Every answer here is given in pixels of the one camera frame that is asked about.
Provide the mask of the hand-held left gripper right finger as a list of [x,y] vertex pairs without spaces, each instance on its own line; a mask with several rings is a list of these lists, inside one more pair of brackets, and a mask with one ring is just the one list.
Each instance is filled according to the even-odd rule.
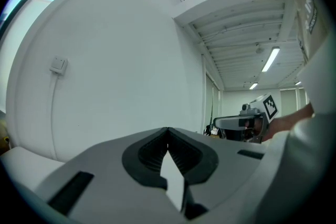
[[167,128],[169,153],[184,177],[183,211],[168,223],[260,223],[265,193],[256,173],[261,144],[221,140]]

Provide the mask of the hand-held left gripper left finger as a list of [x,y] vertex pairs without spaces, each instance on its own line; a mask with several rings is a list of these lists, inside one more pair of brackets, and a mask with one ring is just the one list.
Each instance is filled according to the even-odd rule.
[[76,223],[183,223],[166,195],[167,128],[96,144],[52,172],[39,198]]

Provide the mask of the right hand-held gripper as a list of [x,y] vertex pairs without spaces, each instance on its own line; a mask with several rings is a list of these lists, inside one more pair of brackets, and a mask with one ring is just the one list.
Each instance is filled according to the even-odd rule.
[[243,104],[239,115],[215,118],[213,127],[220,129],[227,140],[260,144],[277,114],[273,96],[267,93]]

